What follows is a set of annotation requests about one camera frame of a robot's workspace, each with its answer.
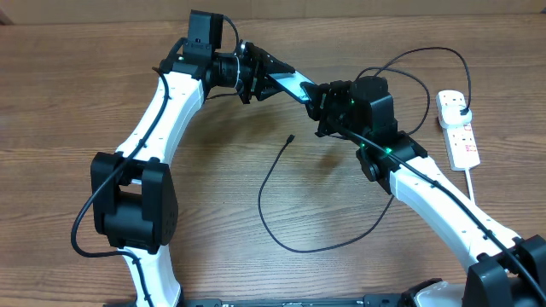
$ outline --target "wooden surface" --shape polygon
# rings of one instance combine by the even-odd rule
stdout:
[[[242,38],[318,83],[353,79],[405,50],[447,46],[468,61],[479,206],[523,237],[546,235],[546,18],[544,15],[359,18],[237,22]],[[134,296],[121,258],[88,259],[70,247],[70,228],[90,195],[90,162],[133,130],[155,92],[150,67],[187,31],[183,22],[0,27],[0,305],[99,306]],[[232,34],[224,36],[231,49]],[[439,90],[466,93],[460,61],[442,51],[397,67]],[[390,75],[404,130],[425,109],[422,88]],[[436,107],[415,139],[450,171]],[[355,148],[313,135],[317,123],[287,95],[243,106],[208,101],[172,162],[179,203],[171,242],[188,298],[325,298],[400,292],[432,277],[464,281],[445,244],[395,201],[379,227],[345,248],[287,252],[266,234],[258,188],[291,133],[296,139],[264,191],[264,214],[294,248],[316,248],[366,230],[388,199],[367,182]],[[88,215],[78,236],[110,250]]]
[[[248,20],[537,14],[544,8],[546,0],[0,0],[0,11],[16,25],[186,20],[191,9]]]

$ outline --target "white power strip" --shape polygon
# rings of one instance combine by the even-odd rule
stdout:
[[[464,95],[456,90],[442,90],[436,96],[439,122],[444,132],[445,146],[453,171],[465,171],[468,182],[468,193],[473,201],[473,188],[470,169],[479,165],[478,148],[472,131],[471,115],[460,115],[461,106],[466,106]]]

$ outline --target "robotic arm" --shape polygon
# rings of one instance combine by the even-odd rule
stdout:
[[[506,255],[468,214],[446,193],[431,186],[407,167],[344,131],[350,130],[388,148],[408,165],[440,182],[494,233],[502,244],[517,254],[535,280],[546,290],[546,244],[535,236],[522,240],[483,213],[442,175],[424,148],[403,131],[398,131],[393,100],[385,79],[364,77],[330,84],[314,84],[293,67],[250,42],[237,42],[233,54],[219,54],[224,17],[192,11],[187,38],[181,38],[161,62],[170,100],[146,141],[122,175],[97,195],[93,210],[96,230],[106,235],[111,246],[132,252],[141,259],[145,283],[155,306],[180,306],[183,291],[172,271],[168,244],[177,223],[177,200],[169,165],[188,122],[201,108],[212,87],[232,87],[243,103],[252,96],[262,101],[284,91],[305,105],[309,117],[318,121],[317,136],[340,133],[355,142],[363,172],[387,193],[413,208],[455,253],[468,273],[466,287],[451,291],[450,298],[421,287],[402,297],[416,306],[511,306],[524,296],[533,300],[523,281],[512,282],[505,270],[518,274]],[[161,108],[165,86],[160,79],[154,99],[142,120],[115,154],[98,153],[91,164],[93,191],[138,145]],[[141,184],[142,194],[130,194],[119,185]],[[125,257],[137,290],[135,306],[148,306],[140,275],[132,259]]]

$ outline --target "power strip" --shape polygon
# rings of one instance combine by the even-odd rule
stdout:
[[[460,115],[458,110],[466,106],[464,95],[456,90],[442,90],[436,95],[439,122],[444,132],[447,155],[453,171],[465,171],[468,193],[473,201],[470,169],[479,165],[478,148],[470,120],[472,115]]]

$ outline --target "wooden table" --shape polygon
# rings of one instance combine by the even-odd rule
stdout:
[[[479,206],[523,237],[546,235],[546,18],[544,15],[253,20],[254,41],[318,83],[353,79],[405,50],[446,46],[467,59],[482,164]],[[90,162],[136,126],[157,84],[150,68],[185,35],[185,23],[0,26],[0,305],[99,306],[134,298],[121,258],[81,258],[73,219],[90,195]],[[233,35],[225,29],[225,49]],[[439,90],[467,92],[460,61],[422,52],[397,67]],[[426,99],[411,79],[385,73],[404,130]],[[432,277],[463,282],[446,245],[395,201],[367,238],[301,255],[277,246],[258,218],[258,188],[287,136],[297,137],[264,191],[272,231],[299,249],[362,233],[387,195],[369,183],[354,146],[319,139],[317,123],[287,95],[243,106],[208,101],[191,121],[171,172],[179,204],[171,257],[188,298],[325,298],[400,292]],[[450,170],[436,107],[415,139]],[[110,250],[86,217],[80,244]]]

